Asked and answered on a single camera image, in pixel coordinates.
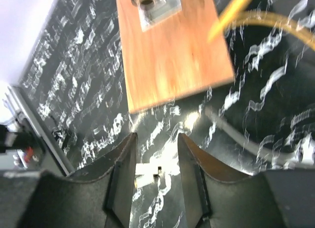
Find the wooden base board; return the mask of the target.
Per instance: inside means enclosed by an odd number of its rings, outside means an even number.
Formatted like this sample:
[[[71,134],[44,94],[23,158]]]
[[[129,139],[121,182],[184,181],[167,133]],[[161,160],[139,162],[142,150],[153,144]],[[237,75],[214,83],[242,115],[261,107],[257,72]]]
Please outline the wooden base board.
[[[143,32],[131,0],[116,0],[130,113],[234,80],[223,35],[207,41],[214,0],[181,2],[181,11]]]

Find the metal switch support bracket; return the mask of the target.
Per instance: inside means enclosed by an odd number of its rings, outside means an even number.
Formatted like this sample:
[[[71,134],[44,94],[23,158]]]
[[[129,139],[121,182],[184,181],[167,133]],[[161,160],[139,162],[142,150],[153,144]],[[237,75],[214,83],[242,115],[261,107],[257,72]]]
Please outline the metal switch support bracket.
[[[182,10],[181,0],[131,0],[143,32]]]

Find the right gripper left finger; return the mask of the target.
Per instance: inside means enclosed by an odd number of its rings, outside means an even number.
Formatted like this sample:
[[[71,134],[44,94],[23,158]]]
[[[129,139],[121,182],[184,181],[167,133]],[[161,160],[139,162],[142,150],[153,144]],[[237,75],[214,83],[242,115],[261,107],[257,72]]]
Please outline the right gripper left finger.
[[[137,134],[70,174],[48,170],[0,173],[3,228],[126,228],[136,168]]]

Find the black marble pattern mat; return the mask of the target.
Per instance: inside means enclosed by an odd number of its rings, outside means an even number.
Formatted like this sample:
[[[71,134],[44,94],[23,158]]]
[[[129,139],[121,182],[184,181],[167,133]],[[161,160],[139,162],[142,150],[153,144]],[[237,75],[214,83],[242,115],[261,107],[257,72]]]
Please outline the black marble pattern mat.
[[[315,53],[284,29],[231,26],[236,72],[220,88],[147,111],[127,109],[115,0],[58,0],[21,84],[76,169],[138,134],[140,163],[170,166],[132,197],[132,228],[184,228],[177,137],[231,167],[315,163]]]

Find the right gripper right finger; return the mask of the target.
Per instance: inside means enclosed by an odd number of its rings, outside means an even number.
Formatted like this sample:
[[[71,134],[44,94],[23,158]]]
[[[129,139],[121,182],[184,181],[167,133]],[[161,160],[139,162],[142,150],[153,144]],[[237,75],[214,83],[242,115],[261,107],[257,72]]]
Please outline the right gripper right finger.
[[[315,172],[231,168],[178,135],[178,157],[190,228],[312,228]]]

